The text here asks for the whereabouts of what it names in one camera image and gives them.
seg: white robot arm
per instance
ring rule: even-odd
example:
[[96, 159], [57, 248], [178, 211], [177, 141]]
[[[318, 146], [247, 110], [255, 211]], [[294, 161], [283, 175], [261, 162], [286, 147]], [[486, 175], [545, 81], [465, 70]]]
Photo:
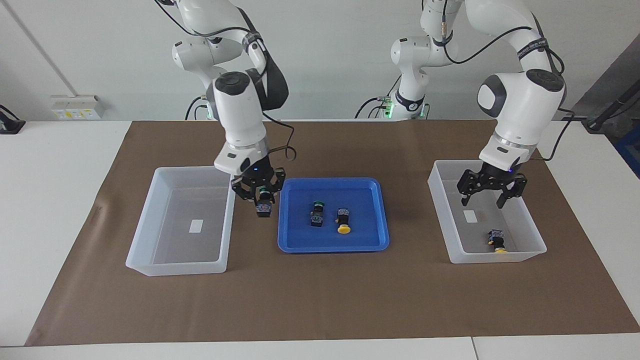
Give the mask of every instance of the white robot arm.
[[[270, 164], [262, 112], [286, 101], [289, 89], [282, 72], [249, 17], [228, 0], [158, 1], [177, 6], [186, 31], [197, 36], [176, 44], [173, 59], [200, 78], [210, 109], [225, 129], [227, 141], [214, 165], [236, 176], [233, 190], [255, 202], [259, 217], [269, 217], [286, 174]], [[254, 68], [225, 72], [216, 66], [237, 58], [242, 50]]]
[[[387, 109], [391, 117], [406, 119], [419, 114], [427, 85], [423, 67], [460, 63], [455, 60], [458, 46], [452, 25], [462, 1], [427, 1], [420, 19], [428, 34], [425, 40], [400, 39], [392, 47], [392, 59], [402, 78], [391, 109]], [[523, 69], [516, 74], [493, 74], [480, 86], [477, 103], [487, 115], [498, 120], [498, 125], [480, 153], [484, 161], [482, 169], [467, 170], [458, 183], [464, 205], [474, 193], [502, 190], [497, 202], [501, 208], [507, 199], [522, 195], [527, 180], [517, 170], [530, 159], [543, 130], [560, 107], [565, 85], [537, 20], [521, 0], [465, 3], [471, 25], [508, 42], [518, 53]]]

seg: white table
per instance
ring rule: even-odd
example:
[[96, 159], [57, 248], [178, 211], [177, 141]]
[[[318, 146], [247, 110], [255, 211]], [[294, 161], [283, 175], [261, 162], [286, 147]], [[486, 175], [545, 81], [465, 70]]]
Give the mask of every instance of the white table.
[[[130, 122], [32, 122], [0, 137], [0, 359], [638, 359], [640, 334], [20, 348]], [[563, 126], [547, 129], [548, 155]], [[548, 165], [636, 319], [640, 181], [603, 136], [572, 124]], [[5, 224], [7, 218], [15, 219]]]

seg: white label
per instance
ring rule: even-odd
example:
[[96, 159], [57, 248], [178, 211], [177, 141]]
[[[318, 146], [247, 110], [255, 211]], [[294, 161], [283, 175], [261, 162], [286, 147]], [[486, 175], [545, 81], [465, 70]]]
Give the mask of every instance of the white label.
[[200, 234], [203, 223], [204, 220], [192, 220], [191, 227], [189, 228], [189, 234]]
[[478, 218], [476, 217], [476, 212], [473, 210], [465, 210], [465, 218], [467, 222], [470, 224], [475, 224], [478, 222]]

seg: brown mat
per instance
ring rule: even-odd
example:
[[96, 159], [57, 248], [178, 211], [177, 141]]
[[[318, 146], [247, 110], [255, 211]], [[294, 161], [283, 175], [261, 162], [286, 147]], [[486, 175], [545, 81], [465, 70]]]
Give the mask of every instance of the brown mat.
[[[542, 162], [524, 169], [525, 201], [548, 252], [450, 264], [426, 179], [437, 159], [476, 158], [494, 126], [297, 123], [298, 159], [273, 163], [289, 177], [375, 177], [389, 248], [284, 254], [277, 216], [237, 201], [226, 273], [146, 277], [124, 263], [154, 170], [210, 165], [224, 136], [213, 122], [135, 122], [26, 345], [640, 332]], [[286, 135], [269, 125], [272, 145]]]

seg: white storage bin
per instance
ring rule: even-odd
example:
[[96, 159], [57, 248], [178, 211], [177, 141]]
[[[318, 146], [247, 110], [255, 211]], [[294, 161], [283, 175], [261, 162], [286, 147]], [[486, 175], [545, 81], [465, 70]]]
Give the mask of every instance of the white storage bin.
[[[481, 160], [438, 160], [429, 176], [429, 189], [451, 262], [514, 263], [546, 252], [547, 246], [521, 197], [507, 200], [499, 209], [495, 202], [501, 192], [485, 190], [462, 206], [456, 185], [466, 169], [478, 171], [481, 167]], [[508, 252], [494, 253], [487, 244], [487, 233], [492, 229], [504, 231]]]
[[215, 167], [156, 169], [127, 267], [147, 276], [224, 272], [234, 195]]

